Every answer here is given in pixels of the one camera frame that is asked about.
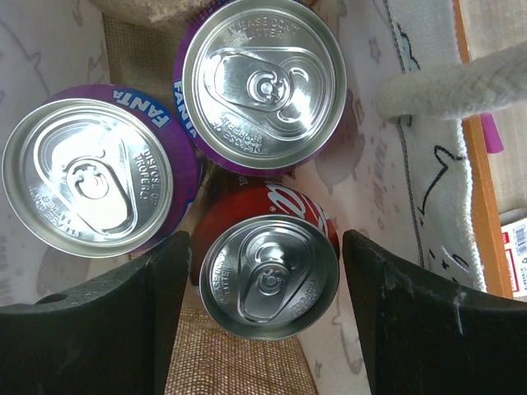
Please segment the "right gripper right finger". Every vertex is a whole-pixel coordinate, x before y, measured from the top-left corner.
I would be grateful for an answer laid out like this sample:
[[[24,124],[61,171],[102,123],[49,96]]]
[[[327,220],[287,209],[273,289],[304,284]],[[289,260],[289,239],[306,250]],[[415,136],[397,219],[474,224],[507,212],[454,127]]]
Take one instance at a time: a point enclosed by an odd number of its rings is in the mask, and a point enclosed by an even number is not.
[[[526,305],[410,263],[355,230],[343,261],[374,394],[523,394]]]

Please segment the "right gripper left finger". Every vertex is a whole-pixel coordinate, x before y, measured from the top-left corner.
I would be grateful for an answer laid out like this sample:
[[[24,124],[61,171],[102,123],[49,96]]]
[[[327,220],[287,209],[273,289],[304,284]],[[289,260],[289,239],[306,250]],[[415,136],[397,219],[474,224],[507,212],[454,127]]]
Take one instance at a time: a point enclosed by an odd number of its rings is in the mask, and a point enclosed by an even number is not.
[[[2,307],[2,393],[163,393],[190,258],[179,231],[79,286]]]

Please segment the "purple can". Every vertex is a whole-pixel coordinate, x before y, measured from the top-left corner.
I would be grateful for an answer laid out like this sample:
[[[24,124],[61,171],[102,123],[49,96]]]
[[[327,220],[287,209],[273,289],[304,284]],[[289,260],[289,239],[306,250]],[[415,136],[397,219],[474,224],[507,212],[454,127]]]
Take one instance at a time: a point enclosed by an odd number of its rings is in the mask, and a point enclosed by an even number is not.
[[[298,1],[220,1],[191,25],[172,95],[190,140],[240,174],[285,174],[321,152],[342,117],[346,67]]]
[[[38,239],[84,258],[139,253],[189,213],[206,165],[175,114],[127,86],[67,88],[14,125],[7,200]]]

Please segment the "canvas tote bag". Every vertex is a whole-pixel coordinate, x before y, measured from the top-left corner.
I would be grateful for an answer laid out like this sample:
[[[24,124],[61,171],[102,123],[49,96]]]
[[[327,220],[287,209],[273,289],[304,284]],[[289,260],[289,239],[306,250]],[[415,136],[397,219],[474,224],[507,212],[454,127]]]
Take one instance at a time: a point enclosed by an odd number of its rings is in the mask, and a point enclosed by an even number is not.
[[[2,2],[1,309],[35,304],[157,246],[84,258],[38,239],[12,210],[2,181],[12,127],[60,91],[92,84],[147,93],[179,119],[172,95],[175,58],[191,25],[218,2]],[[183,298],[163,393],[374,394],[343,261],[349,230],[429,272],[488,293],[473,228],[463,120],[489,110],[483,90],[469,83],[499,65],[523,81],[525,52],[470,63],[455,1],[298,2],[333,32],[346,67],[346,101],[332,137],[284,178],[320,204],[335,226],[341,253],[336,295],[308,328],[274,341],[228,332],[203,308],[185,308]],[[174,232],[189,234],[190,261],[191,235],[203,217],[210,180],[218,173],[240,174],[194,147],[206,172]]]

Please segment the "red cola can front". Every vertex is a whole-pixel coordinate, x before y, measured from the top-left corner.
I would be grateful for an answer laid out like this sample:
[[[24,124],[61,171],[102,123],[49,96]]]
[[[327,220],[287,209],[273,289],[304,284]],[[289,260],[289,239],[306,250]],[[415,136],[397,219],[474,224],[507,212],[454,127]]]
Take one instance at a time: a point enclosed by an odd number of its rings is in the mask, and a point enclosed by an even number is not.
[[[191,235],[190,278],[228,332],[274,341],[312,325],[333,302],[339,241],[322,206],[277,179],[218,173]]]

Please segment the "orange wooden rack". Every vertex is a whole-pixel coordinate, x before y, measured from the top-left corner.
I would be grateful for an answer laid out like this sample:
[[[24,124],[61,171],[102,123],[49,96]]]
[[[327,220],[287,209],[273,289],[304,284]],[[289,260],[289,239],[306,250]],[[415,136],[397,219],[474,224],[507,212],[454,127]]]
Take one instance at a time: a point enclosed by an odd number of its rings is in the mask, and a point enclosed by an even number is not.
[[[464,119],[463,130],[473,174],[473,228],[487,292],[511,299],[510,273],[480,117],[474,115]]]

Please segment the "pink-capped marker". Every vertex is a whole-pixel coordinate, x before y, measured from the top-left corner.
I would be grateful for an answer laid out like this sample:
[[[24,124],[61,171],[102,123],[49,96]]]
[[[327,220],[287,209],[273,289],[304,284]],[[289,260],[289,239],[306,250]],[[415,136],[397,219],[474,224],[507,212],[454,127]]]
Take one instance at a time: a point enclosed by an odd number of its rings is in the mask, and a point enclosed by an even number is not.
[[[496,123],[490,113],[480,115],[487,153],[497,154],[504,150]]]

